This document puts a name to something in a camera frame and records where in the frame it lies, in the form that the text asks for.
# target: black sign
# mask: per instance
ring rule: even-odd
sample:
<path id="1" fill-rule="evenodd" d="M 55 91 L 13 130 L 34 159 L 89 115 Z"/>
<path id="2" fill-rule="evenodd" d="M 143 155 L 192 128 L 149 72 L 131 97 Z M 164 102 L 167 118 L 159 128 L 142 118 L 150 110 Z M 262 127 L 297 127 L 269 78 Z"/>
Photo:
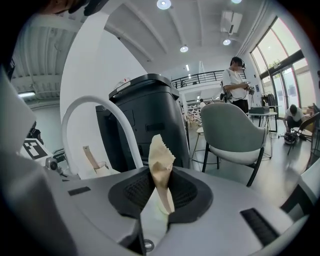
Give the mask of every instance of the black sign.
<path id="1" fill-rule="evenodd" d="M 48 155 L 35 139 L 25 140 L 23 147 L 33 160 L 37 160 Z"/>

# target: gray chair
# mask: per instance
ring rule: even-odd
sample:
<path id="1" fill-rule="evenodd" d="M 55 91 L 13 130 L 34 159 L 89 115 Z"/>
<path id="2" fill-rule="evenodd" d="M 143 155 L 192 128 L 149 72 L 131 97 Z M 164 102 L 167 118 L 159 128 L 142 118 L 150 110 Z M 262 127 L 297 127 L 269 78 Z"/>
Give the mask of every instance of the gray chair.
<path id="1" fill-rule="evenodd" d="M 250 187 L 258 172 L 267 138 L 267 129 L 255 126 L 237 106 L 228 103 L 209 104 L 201 110 L 206 140 L 202 172 L 206 170 L 208 152 L 232 163 L 253 168 L 247 183 Z"/>

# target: white curved handle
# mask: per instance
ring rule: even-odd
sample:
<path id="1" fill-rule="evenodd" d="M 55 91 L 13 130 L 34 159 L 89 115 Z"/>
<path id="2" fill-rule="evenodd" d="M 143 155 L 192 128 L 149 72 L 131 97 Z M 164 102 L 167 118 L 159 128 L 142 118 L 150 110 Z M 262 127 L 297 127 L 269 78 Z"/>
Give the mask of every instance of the white curved handle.
<path id="1" fill-rule="evenodd" d="M 67 140 L 67 126 L 68 126 L 69 118 L 70 118 L 71 114 L 73 113 L 73 111 L 83 103 L 101 104 L 102 106 L 107 108 L 109 111 L 111 111 L 112 114 L 114 114 L 114 116 L 119 121 L 120 125 L 122 126 L 123 131 L 125 133 L 125 136 L 127 138 L 135 167 L 136 168 L 143 167 L 144 165 L 142 163 L 141 156 L 140 156 L 140 153 L 138 150 L 138 145 L 137 145 L 134 131 L 132 130 L 131 125 L 130 125 L 128 119 L 126 118 L 125 114 L 120 110 L 120 108 L 118 108 L 110 100 L 106 101 L 106 100 L 99 98 L 97 96 L 88 95 L 88 96 L 80 97 L 80 98 L 76 99 L 74 102 L 72 102 L 70 104 L 70 106 L 67 108 L 67 110 L 63 116 L 63 119 L 62 119 L 62 141 L 63 141 L 64 151 L 65 151 L 65 155 L 66 155 L 71 173 L 76 175 L 76 174 L 78 174 L 79 171 L 78 171 L 77 165 L 75 164 L 75 162 L 72 158 L 72 155 L 71 155 L 71 152 L 69 149 L 68 140 Z"/>

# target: gray machine surface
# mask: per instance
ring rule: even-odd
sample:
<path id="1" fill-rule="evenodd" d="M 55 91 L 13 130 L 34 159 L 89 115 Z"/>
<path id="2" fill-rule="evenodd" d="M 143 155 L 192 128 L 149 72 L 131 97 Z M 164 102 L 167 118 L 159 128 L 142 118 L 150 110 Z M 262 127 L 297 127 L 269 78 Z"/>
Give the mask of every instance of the gray machine surface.
<path id="1" fill-rule="evenodd" d="M 52 252 L 60 255 L 134 255 L 125 247 L 135 248 L 130 247 L 130 237 L 139 235 L 140 220 L 120 215 L 111 203 L 109 191 L 123 181 L 147 173 L 148 168 L 62 182 L 57 172 L 45 171 L 32 160 L 5 154 L 0 158 L 1 167 L 12 170 L 5 181 L 1 180 L 10 207 Z M 293 224 L 281 209 L 242 184 L 190 169 L 176 167 L 175 170 L 204 183 L 198 193 L 203 192 L 202 187 L 209 188 L 213 201 L 208 201 L 208 208 L 197 219 L 170 223 L 165 237 L 150 255 L 253 254 L 264 246 L 241 214 L 252 208 L 277 236 Z M 191 214 L 184 212 L 184 207 L 176 212 Z"/>

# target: railing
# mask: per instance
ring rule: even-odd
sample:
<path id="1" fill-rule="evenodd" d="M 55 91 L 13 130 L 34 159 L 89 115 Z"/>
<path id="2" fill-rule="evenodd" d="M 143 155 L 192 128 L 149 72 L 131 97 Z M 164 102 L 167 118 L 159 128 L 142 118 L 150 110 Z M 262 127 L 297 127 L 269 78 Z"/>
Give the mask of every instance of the railing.
<path id="1" fill-rule="evenodd" d="M 185 77 L 172 80 L 171 82 L 176 89 L 187 87 L 187 86 L 198 85 L 201 83 L 216 82 L 216 81 L 222 80 L 223 72 L 224 70 L 218 70 L 218 71 L 193 74 L 190 76 L 185 76 Z M 247 79 L 244 70 L 240 71 L 239 75 L 242 77 L 242 79 Z"/>

